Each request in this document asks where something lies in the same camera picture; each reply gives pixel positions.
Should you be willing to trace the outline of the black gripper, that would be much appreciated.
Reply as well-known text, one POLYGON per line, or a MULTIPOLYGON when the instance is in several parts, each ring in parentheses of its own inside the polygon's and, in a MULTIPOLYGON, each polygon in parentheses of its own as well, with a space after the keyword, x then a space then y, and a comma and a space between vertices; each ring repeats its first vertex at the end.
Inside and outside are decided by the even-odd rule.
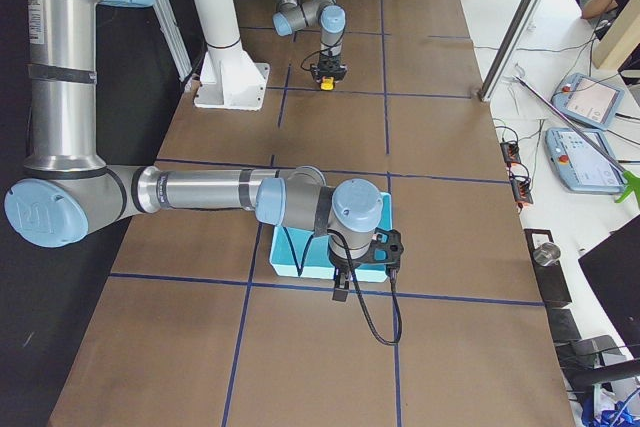
POLYGON ((352 277, 351 263, 334 252, 329 253, 329 261, 334 267, 332 300, 345 302, 349 295, 349 281, 352 277))
POLYGON ((323 76, 333 77, 336 83, 342 82, 347 73, 347 66, 341 62, 341 56, 320 54, 318 62, 310 66, 312 79, 316 84, 322 82, 323 76))

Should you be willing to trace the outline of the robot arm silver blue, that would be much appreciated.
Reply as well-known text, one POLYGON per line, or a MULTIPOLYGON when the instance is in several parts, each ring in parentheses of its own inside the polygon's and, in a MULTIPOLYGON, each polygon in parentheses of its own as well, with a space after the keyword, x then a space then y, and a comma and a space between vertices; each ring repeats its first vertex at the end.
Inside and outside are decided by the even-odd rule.
MULTIPOLYGON (((198 107, 258 110, 269 66, 243 49, 233 0, 194 0, 205 34, 205 80, 198 107)), ((274 26, 290 35, 319 24, 320 84, 338 74, 346 15, 335 0, 275 0, 274 26)), ((297 275, 313 238, 328 236, 334 266, 333 300, 345 301, 356 269, 385 265, 392 287, 396 234, 379 227, 383 197, 369 181, 327 186, 314 167, 293 170, 163 171, 108 166, 96 152, 96 6, 147 7, 154 0, 27 0, 32 82, 28 178, 4 200, 13 229, 32 244, 56 248, 136 214, 160 210, 253 211, 258 221, 285 228, 297 275), (286 227, 312 232, 301 260, 286 227)), ((344 69, 339 71, 338 78, 344 69)))
POLYGON ((332 91, 347 73, 342 63, 342 46, 346 29, 346 12, 336 0, 274 0, 272 20, 278 35, 284 37, 309 27, 321 32, 318 59, 306 70, 323 91, 332 91))

